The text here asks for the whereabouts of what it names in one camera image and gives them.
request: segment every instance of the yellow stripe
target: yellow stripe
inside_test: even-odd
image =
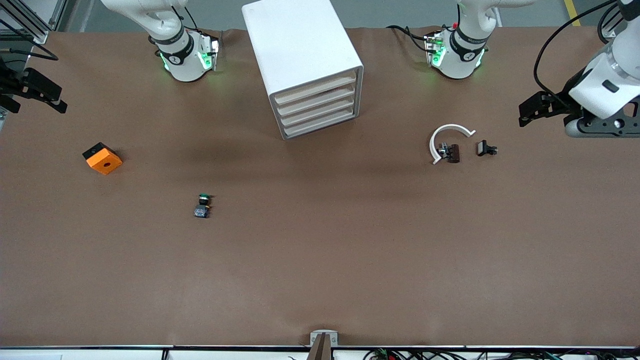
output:
[[[575,5],[573,5],[573,0],[564,0],[564,5],[566,6],[566,11],[569,13],[569,19],[578,16],[578,13],[575,11]],[[580,26],[580,20],[574,21],[573,26]]]

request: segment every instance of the orange block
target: orange block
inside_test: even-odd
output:
[[[101,142],[85,151],[83,156],[92,169],[104,175],[122,165],[122,160]]]

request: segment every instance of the table surface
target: table surface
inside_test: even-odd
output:
[[[637,345],[640,142],[518,127],[552,31],[498,29],[454,81],[397,32],[349,29],[361,115],[290,141],[244,31],[196,83],[143,33],[52,34],[61,60],[30,65],[68,112],[23,101],[0,133],[1,343]],[[600,46],[567,29],[541,78],[560,89]],[[442,133],[462,161],[432,165],[452,122],[477,133]],[[82,157],[97,142],[124,159],[108,176]]]

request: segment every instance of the white box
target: white box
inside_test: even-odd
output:
[[[364,67],[330,0],[242,7],[282,138],[358,116]]]

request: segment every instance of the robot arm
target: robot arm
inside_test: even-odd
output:
[[[640,137],[640,0],[618,0],[627,28],[605,45],[556,94],[538,92],[520,105],[520,126],[567,114],[567,135],[579,138]],[[628,115],[624,107],[632,104]]]
[[[140,25],[158,46],[165,69],[179,81],[194,81],[215,70],[218,39],[185,28],[172,7],[188,0],[102,0],[109,10]]]
[[[463,79],[480,65],[484,45],[496,27],[494,7],[517,8],[536,0],[456,0],[460,19],[455,29],[444,29],[427,39],[429,64],[453,79]]]

